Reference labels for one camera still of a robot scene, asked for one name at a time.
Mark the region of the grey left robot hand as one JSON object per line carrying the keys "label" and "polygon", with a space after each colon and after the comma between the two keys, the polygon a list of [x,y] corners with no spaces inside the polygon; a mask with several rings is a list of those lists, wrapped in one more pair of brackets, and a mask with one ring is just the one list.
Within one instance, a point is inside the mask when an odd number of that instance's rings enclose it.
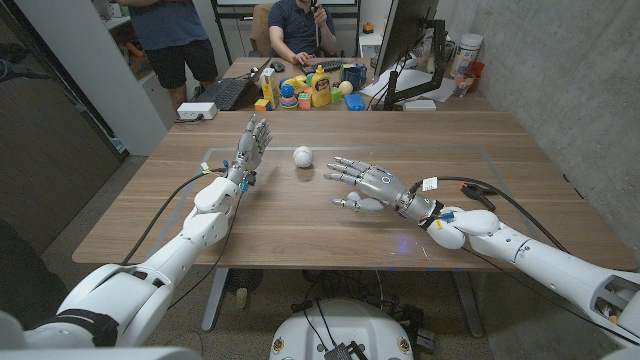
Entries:
{"label": "grey left robot hand", "polygon": [[253,115],[239,139],[236,153],[227,168],[225,177],[241,186],[248,180],[262,161],[262,155],[271,141],[269,122],[266,119],[257,121]]}

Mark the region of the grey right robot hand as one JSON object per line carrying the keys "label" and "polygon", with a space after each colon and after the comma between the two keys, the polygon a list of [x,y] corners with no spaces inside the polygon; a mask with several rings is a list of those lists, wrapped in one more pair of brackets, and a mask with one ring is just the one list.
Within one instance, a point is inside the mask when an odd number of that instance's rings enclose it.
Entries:
{"label": "grey right robot hand", "polygon": [[383,167],[342,157],[335,157],[335,162],[329,163],[327,167],[333,173],[324,174],[325,179],[356,186],[367,195],[367,198],[358,200],[334,199],[334,205],[367,213],[379,212],[389,207],[404,217],[417,220],[419,226],[426,227],[444,208],[438,201],[428,200],[409,191],[396,175]]}

